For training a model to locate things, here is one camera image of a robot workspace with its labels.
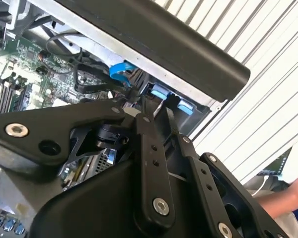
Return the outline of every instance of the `green circuit board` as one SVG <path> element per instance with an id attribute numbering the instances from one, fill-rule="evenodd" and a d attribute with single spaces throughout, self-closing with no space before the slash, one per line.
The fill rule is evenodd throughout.
<path id="1" fill-rule="evenodd" d="M 64 105 L 78 103 L 82 98 L 107 98 L 107 93 L 83 95 L 76 92 L 72 73 L 58 74 L 44 67 L 38 57 L 42 50 L 42 47 L 23 37 L 15 41 L 0 39 L 0 75 L 2 78 L 10 76 L 11 81 L 28 91 L 23 110 L 50 107 L 56 101 Z M 68 72 L 73 67 L 65 59 L 54 55 L 48 56 L 44 62 L 57 72 Z M 89 74 L 79 73 L 78 78 L 87 85 L 100 83 Z M 14 109 L 13 102 L 18 100 L 18 95 L 14 95 L 10 111 Z"/>

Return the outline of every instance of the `metal frame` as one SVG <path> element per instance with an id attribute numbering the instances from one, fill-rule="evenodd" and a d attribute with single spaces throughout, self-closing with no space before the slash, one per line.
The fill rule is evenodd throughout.
<path id="1" fill-rule="evenodd" d="M 161 80 L 163 83 L 169 85 L 170 87 L 174 88 L 179 92 L 182 92 L 184 95 L 191 98 L 195 102 L 208 107 L 213 105 L 213 103 L 215 102 L 214 99 L 212 99 L 205 93 L 201 92 L 192 85 L 184 82 L 181 78 L 177 77 L 173 73 L 152 62 L 151 60 L 134 51 L 133 49 L 129 48 L 124 43 L 111 37 L 99 28 L 82 19 L 81 17 L 73 14 L 70 10 L 63 7 L 56 1 L 29 0 L 29 2 L 41 8 L 45 12 L 51 14 L 52 16 L 56 17 L 57 19 L 71 27 L 72 29 L 81 32 L 82 34 L 86 35 L 88 38 L 94 41 L 91 41 L 89 44 L 86 44 L 86 42 L 76 41 L 72 38 L 71 40 L 73 40 L 73 43 L 77 44 L 78 46 L 82 46 L 85 49 L 87 49 L 86 47 L 88 47 L 87 50 L 97 55 L 99 45 L 102 45 L 110 51 L 118 54 L 122 58 L 128 60 L 129 62 L 134 63 L 144 71 Z"/>

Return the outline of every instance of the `motherboard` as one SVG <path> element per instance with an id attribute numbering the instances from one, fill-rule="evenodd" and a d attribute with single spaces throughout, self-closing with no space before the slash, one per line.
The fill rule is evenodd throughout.
<path id="1" fill-rule="evenodd" d="M 83 98 L 107 98 L 105 92 L 76 92 L 73 63 L 52 54 L 42 63 L 42 52 L 42 47 L 23 37 L 15 41 L 0 39 L 0 113 L 75 104 Z M 78 79 L 86 85 L 101 83 L 88 73 L 79 72 Z"/>

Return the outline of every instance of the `silver screw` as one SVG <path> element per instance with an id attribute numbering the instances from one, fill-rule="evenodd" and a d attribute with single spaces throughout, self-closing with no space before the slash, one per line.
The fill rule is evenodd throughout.
<path id="1" fill-rule="evenodd" d="M 225 238 L 232 238 L 233 234 L 230 231 L 230 229 L 228 228 L 228 226 L 224 223 L 219 223 L 219 230 L 220 233 L 225 237 Z"/>
<path id="2" fill-rule="evenodd" d="M 17 138 L 22 138 L 25 137 L 29 134 L 29 129 L 19 123 L 11 123 L 5 127 L 5 132 L 9 136 L 17 137 Z"/>
<path id="3" fill-rule="evenodd" d="M 144 120 L 145 120 L 146 122 L 150 122 L 150 119 L 149 119 L 149 118 L 144 117 Z"/>
<path id="4" fill-rule="evenodd" d="M 114 111 L 115 113 L 120 113 L 120 110 L 118 108 L 112 107 L 111 110 Z"/>
<path id="5" fill-rule="evenodd" d="M 169 206 L 162 198 L 156 198 L 153 201 L 153 208 L 160 215 L 166 216 L 169 214 Z"/>
<path id="6" fill-rule="evenodd" d="M 209 158 L 210 158 L 210 160 L 211 160 L 212 162 L 214 162 L 214 163 L 217 161 L 216 158 L 215 158 L 213 155 L 210 155 Z"/>
<path id="7" fill-rule="evenodd" d="M 188 137 L 186 137 L 186 136 L 183 137 L 183 140 L 184 140 L 185 142 L 187 142 L 187 143 L 190 143 L 190 139 L 189 139 Z"/>

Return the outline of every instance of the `screw hole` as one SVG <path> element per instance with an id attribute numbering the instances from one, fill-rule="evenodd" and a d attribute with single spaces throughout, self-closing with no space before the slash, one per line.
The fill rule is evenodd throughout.
<path id="1" fill-rule="evenodd" d="M 126 145 L 126 144 L 128 144 L 128 142 L 129 142 L 129 138 L 128 137 L 123 137 L 123 138 L 120 139 L 120 143 L 122 145 Z"/>
<path id="2" fill-rule="evenodd" d="M 153 163 L 154 166 L 159 167 L 159 162 L 157 160 L 154 160 L 152 163 Z"/>
<path id="3" fill-rule="evenodd" d="M 226 228 L 223 228 L 223 232 L 228 235 L 228 230 Z"/>
<path id="4" fill-rule="evenodd" d="M 273 234 L 271 234 L 268 230 L 264 231 L 267 238 L 274 238 Z"/>
<path id="5" fill-rule="evenodd" d="M 60 154 L 61 147 L 53 140 L 42 140 L 39 143 L 39 150 L 49 156 L 55 156 Z"/>
<path id="6" fill-rule="evenodd" d="M 208 190 L 213 191 L 213 188 L 211 185 L 207 184 L 207 188 L 208 188 Z"/>
<path id="7" fill-rule="evenodd" d="M 53 21 L 52 22 L 52 27 L 53 27 L 53 29 L 55 29 L 55 27 L 56 27 L 56 21 Z"/>

